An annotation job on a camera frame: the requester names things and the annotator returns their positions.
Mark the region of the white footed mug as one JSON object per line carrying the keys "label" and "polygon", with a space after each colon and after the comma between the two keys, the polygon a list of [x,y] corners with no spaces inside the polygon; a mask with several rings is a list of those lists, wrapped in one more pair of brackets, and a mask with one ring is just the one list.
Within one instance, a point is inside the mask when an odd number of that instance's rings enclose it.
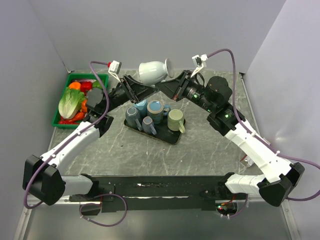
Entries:
{"label": "white footed mug", "polygon": [[173,63],[169,58],[166,58],[164,62],[143,62],[138,67],[138,75],[142,84],[147,86],[155,85],[167,77],[174,77]]}

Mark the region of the small slate grey mug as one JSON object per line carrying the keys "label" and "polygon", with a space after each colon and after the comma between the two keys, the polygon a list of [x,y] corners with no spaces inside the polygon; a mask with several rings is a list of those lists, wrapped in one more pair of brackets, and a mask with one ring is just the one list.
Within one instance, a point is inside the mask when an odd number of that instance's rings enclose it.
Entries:
{"label": "small slate grey mug", "polygon": [[142,129],[146,134],[152,134],[154,136],[157,134],[153,119],[150,116],[146,116],[142,120]]}

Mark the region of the pale green mug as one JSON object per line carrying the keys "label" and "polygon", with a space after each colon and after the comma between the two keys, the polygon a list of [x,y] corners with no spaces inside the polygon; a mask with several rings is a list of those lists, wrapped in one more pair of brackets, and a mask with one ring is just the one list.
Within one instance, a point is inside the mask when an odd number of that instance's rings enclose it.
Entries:
{"label": "pale green mug", "polygon": [[184,113],[181,110],[172,109],[169,111],[167,116],[167,126],[171,131],[179,131],[184,134],[186,132],[184,121]]}

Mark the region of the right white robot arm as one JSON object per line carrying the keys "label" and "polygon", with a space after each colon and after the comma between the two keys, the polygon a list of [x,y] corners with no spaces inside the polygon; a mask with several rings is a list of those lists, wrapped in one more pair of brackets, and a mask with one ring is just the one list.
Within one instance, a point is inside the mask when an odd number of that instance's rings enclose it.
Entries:
{"label": "right white robot arm", "polygon": [[261,170],[261,175],[230,172],[223,176],[218,183],[218,193],[223,199],[248,194],[260,196],[278,207],[296,187],[305,168],[298,162],[291,163],[280,157],[259,141],[259,135],[250,123],[229,103],[233,92],[225,78],[213,76],[206,85],[201,85],[190,71],[185,70],[177,78],[155,86],[176,102],[187,99],[206,110],[209,124],[236,144]]}

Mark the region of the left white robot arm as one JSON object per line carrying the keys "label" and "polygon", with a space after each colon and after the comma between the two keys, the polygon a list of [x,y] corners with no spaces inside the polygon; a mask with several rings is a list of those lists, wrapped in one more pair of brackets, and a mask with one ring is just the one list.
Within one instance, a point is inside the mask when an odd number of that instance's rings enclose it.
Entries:
{"label": "left white robot arm", "polygon": [[114,118],[107,112],[130,101],[139,103],[159,90],[124,75],[111,93],[94,87],[88,91],[88,114],[78,127],[50,151],[37,157],[31,155],[24,165],[22,188],[48,206],[63,196],[82,195],[87,201],[99,195],[99,181],[88,174],[62,176],[61,171],[88,145],[103,136]]}

